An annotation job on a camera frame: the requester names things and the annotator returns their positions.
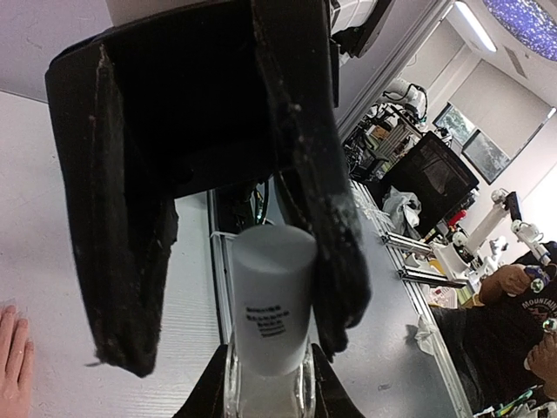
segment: metal frame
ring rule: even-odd
[[[220,342],[228,344],[232,335],[232,283],[228,255],[227,235],[218,231],[216,192],[207,192],[207,213],[209,215],[209,241],[211,242],[211,264],[215,304],[217,305],[218,331]]]

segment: ceiling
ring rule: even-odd
[[[0,1],[0,91],[46,100],[52,58],[111,26],[104,0]]]
[[[497,52],[489,52],[457,8],[453,8],[447,20],[470,49],[549,105],[557,106],[557,63],[539,56],[516,40],[489,13],[482,0],[466,0],[466,3],[497,46]],[[538,3],[557,20],[557,0],[538,0]]]

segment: lab table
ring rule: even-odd
[[[359,411],[372,418],[469,418],[472,411],[445,342],[417,283],[399,277],[402,252],[385,246],[389,231],[367,189],[352,183],[364,237],[373,296],[362,321],[348,330],[348,349],[332,365]],[[209,198],[213,272],[221,339],[232,332],[230,245],[233,236],[218,232],[215,200]],[[270,211],[277,212],[276,201]],[[414,339],[419,317],[433,326],[434,355],[423,353]]]

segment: computer monitor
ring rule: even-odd
[[[413,192],[422,205],[419,225],[425,237],[480,182],[441,139],[428,132],[380,181],[387,192]]]

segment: cable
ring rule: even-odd
[[[263,225],[267,221],[267,211],[269,210],[269,180],[266,180],[263,190],[263,207],[261,209],[261,219],[259,224]]]

